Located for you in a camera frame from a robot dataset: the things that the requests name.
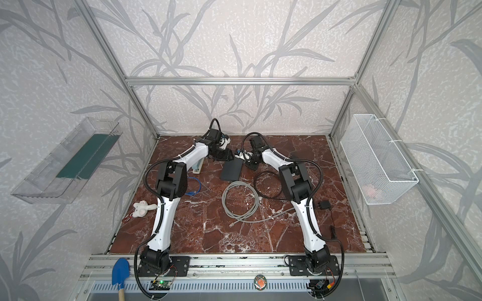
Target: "red marble surface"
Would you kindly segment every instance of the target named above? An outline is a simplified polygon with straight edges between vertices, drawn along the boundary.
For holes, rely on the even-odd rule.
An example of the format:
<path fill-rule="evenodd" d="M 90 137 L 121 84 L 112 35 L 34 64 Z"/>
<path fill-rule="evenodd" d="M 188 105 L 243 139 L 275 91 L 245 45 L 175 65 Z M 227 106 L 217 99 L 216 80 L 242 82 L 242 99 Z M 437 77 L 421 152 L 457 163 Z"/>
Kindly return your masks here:
<path fill-rule="evenodd" d="M 269 143 L 282 154 L 295 155 L 317 162 L 323 169 L 324 183 L 314 197 L 315 204 L 329 200 L 332 205 L 333 221 L 328 210 L 315 209 L 315 215 L 321 234 L 331 237 L 330 225 L 335 223 L 336 234 L 346 252 L 365 252 L 362 238 L 355 218 L 349 206 L 340 175 L 325 136 L 268 136 Z M 242 136 L 232 136 L 229 147 L 240 147 Z M 193 137 L 164 136 L 151 158 L 150 163 L 174 157 L 188 149 Z M 303 234 L 295 211 L 290 211 L 266 222 L 236 223 L 229 218 L 222 207 L 221 195 L 229 184 L 219 179 L 223 162 L 205 159 L 199 175 L 188 172 L 188 176 L 197 177 L 201 191 L 195 196 L 184 196 L 179 203 L 172 229 L 171 253 L 222 253 L 222 252 L 304 252 Z M 316 185 L 319 173 L 316 167 L 307 164 L 308 173 Z M 275 171 L 267 164 L 260 164 L 258 171 L 246 166 L 241 170 L 240 180 L 253 185 L 253 177 L 264 170 Z M 154 186 L 156 172 L 150 174 L 149 181 Z M 197 191 L 197 181 L 188 180 L 187 191 Z M 281 189 L 279 179 L 265 174 L 259 179 L 258 189 L 268 196 L 274 196 Z M 245 213 L 253 205 L 252 193 L 242 187 L 235 187 L 228 193 L 227 207 L 236 214 Z M 141 185 L 134 196 L 134 202 L 141 200 L 149 204 L 157 203 L 155 196 Z M 261 199 L 261 204 L 250 220 L 260 220 L 278 212 L 292 208 L 290 202 Z M 156 211 L 152 210 L 143 218 L 132 218 L 123 222 L 110 250 L 111 253 L 134 253 L 139 243 L 151 234 Z M 337 243 L 328 243 L 331 252 L 339 252 Z"/>

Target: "green cloth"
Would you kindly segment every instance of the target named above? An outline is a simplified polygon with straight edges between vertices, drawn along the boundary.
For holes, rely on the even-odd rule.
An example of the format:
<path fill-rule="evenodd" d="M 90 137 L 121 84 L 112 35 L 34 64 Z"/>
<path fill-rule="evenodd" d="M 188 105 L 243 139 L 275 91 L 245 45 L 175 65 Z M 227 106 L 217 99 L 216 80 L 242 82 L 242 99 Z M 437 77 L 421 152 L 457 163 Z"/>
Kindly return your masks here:
<path fill-rule="evenodd" d="M 118 135 L 94 134 L 56 177 L 90 179 L 119 137 Z"/>

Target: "power adapter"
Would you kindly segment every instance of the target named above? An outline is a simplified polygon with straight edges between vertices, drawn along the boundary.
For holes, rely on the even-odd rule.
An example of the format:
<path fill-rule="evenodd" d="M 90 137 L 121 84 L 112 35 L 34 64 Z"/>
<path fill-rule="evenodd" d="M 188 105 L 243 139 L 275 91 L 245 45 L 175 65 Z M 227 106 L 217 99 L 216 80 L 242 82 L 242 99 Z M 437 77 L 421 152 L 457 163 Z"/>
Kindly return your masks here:
<path fill-rule="evenodd" d="M 331 208 L 330 201 L 325 200 L 325 201 L 319 202 L 319 203 L 318 203 L 318 208 L 320 208 L 321 210 L 330 209 L 330 208 Z"/>

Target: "clear plastic tray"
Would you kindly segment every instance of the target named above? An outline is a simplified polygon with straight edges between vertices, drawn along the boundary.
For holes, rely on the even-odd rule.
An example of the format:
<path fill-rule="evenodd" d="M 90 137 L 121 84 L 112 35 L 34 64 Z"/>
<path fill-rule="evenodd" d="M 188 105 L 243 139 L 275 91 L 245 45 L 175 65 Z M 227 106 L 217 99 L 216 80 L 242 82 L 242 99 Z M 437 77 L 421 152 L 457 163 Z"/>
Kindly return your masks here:
<path fill-rule="evenodd" d="M 84 119 L 13 191 L 31 204 L 70 204 L 122 131 L 114 121 Z"/>

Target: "transparent acrylic shelf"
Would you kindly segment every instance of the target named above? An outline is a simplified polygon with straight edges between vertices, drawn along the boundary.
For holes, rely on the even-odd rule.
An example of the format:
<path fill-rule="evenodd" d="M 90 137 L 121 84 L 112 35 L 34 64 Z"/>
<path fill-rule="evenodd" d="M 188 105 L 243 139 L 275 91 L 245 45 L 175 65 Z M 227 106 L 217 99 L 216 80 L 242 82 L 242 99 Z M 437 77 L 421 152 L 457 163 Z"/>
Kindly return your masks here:
<path fill-rule="evenodd" d="M 121 134 L 118 122 L 85 118 L 12 195 L 31 204 L 71 204 Z"/>
<path fill-rule="evenodd" d="M 341 146 L 368 205 L 391 204 L 418 183 L 396 141 L 373 114 L 355 114 Z"/>

